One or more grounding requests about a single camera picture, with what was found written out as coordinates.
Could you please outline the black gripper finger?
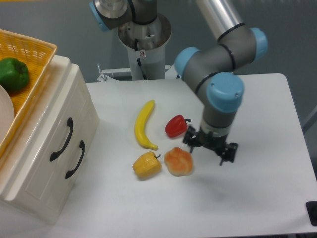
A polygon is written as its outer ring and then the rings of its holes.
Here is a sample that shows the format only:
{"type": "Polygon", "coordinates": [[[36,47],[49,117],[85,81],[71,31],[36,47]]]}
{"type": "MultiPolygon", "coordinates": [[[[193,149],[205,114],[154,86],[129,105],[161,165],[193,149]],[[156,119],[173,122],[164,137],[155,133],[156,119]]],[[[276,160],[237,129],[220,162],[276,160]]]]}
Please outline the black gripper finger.
{"type": "Polygon", "coordinates": [[[238,143],[225,143],[225,145],[220,149],[220,166],[222,166],[224,162],[234,162],[238,146],[238,143]]]}
{"type": "Polygon", "coordinates": [[[199,133],[191,125],[187,128],[186,133],[183,137],[183,143],[188,145],[188,147],[190,148],[190,153],[193,152],[195,147],[200,146],[198,135],[199,133]]]}

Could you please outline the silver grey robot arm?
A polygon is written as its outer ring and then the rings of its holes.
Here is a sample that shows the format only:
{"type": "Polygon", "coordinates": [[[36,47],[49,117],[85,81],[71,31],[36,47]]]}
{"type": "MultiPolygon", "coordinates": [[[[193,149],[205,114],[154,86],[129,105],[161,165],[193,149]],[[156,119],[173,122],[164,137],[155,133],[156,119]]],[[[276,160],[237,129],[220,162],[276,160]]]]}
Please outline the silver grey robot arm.
{"type": "MultiPolygon", "coordinates": [[[[177,75],[204,105],[200,128],[189,127],[183,142],[191,149],[205,147],[222,162],[233,162],[238,145],[227,143],[244,84],[234,71],[262,58],[268,49],[266,35],[247,28],[228,0],[199,0],[217,45],[208,51],[182,50],[174,61],[177,75]]],[[[89,7],[103,31],[117,29],[126,47],[133,80],[165,77],[165,45],[171,25],[158,13],[155,0],[93,0],[89,7]]]]}

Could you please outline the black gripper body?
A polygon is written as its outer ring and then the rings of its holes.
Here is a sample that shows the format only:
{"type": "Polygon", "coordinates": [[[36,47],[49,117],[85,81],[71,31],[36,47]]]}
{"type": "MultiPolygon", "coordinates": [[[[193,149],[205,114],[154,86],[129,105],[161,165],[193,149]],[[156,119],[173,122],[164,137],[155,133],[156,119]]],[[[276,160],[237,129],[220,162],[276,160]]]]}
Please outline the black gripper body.
{"type": "Polygon", "coordinates": [[[200,130],[196,136],[196,139],[196,147],[205,147],[214,151],[218,156],[222,156],[228,151],[226,143],[227,135],[214,136],[212,132],[206,134],[200,130]]]}

